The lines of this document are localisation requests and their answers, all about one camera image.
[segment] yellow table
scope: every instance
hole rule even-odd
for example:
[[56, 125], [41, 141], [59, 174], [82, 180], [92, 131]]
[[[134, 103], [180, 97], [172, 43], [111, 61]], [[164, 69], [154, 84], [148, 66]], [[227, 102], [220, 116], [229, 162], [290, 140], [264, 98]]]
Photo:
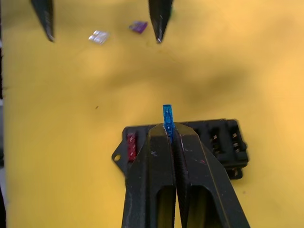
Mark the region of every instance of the yellow table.
[[[29, 0], [1, 4], [9, 228], [120, 227], [111, 154], [164, 103], [177, 122], [238, 119], [251, 227], [303, 227], [304, 1], [176, 0], [161, 45], [151, 25], [128, 30], [146, 0], [56, 0], [55, 43]], [[99, 46], [94, 30], [111, 36]]]

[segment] mounting hole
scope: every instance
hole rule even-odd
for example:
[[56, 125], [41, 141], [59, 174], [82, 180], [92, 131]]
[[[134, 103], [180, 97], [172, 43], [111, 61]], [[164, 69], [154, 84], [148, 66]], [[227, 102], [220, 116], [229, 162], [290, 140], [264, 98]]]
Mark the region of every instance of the mounting hole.
[[114, 161], [115, 162], [118, 161], [119, 159], [120, 159], [120, 155], [119, 154], [114, 157]]

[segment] red fuse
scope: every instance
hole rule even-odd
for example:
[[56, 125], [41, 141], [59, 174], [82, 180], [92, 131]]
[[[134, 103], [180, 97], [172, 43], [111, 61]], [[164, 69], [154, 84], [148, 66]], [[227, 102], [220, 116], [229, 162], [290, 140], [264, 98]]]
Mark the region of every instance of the red fuse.
[[129, 162], [133, 162], [136, 158], [136, 134], [129, 133], [127, 135], [127, 144]]

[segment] blue fuse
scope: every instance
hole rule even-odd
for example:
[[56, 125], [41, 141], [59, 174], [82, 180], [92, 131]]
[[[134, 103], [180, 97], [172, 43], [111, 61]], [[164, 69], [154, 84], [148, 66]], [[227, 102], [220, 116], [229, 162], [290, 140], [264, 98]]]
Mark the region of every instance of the blue fuse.
[[164, 104], [162, 106], [163, 109], [163, 118], [164, 118], [164, 127], [167, 131], [168, 136], [172, 142], [173, 139], [173, 131], [174, 131], [174, 122], [172, 115], [172, 107], [171, 104]]

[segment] purple fuse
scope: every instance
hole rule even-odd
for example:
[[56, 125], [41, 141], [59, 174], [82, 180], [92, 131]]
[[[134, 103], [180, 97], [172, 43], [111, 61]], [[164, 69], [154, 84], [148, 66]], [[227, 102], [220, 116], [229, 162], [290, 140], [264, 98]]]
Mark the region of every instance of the purple fuse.
[[146, 21], [134, 21], [133, 24], [129, 26], [129, 29], [139, 34], [142, 34], [147, 26], [148, 22]]

